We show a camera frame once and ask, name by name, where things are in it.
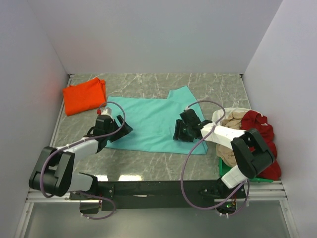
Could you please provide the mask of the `teal t-shirt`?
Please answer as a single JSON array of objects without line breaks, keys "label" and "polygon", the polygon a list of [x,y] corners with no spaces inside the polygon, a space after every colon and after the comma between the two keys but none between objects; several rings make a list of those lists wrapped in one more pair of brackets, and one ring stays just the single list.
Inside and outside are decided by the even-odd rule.
[{"label": "teal t-shirt", "polygon": [[132,132],[107,144],[108,148],[187,154],[194,142],[173,140],[176,120],[196,98],[187,86],[171,90],[166,99],[144,99],[109,96],[112,116],[123,112]]}]

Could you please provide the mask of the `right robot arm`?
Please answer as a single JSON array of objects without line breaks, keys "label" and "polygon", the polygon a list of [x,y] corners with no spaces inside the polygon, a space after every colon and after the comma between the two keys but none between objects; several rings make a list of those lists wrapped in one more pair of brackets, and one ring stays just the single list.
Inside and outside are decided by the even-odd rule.
[{"label": "right robot arm", "polygon": [[222,145],[233,151],[237,165],[221,176],[211,189],[214,197],[230,197],[247,179],[254,179],[275,161],[275,156],[260,132],[232,129],[211,120],[201,121],[193,109],[186,109],[176,120],[173,140],[195,139]]}]

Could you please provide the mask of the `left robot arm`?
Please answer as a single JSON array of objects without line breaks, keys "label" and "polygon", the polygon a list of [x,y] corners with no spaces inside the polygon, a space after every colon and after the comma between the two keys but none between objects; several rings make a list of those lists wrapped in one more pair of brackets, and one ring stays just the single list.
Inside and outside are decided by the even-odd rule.
[{"label": "left robot arm", "polygon": [[117,119],[110,115],[97,116],[95,125],[79,141],[42,149],[30,175],[29,187],[35,190],[43,188],[48,197],[62,197],[67,192],[81,191],[87,199],[96,198],[99,193],[98,178],[86,173],[75,174],[74,166],[89,155],[100,152],[107,142],[119,140],[132,131],[133,128],[121,115]]}]

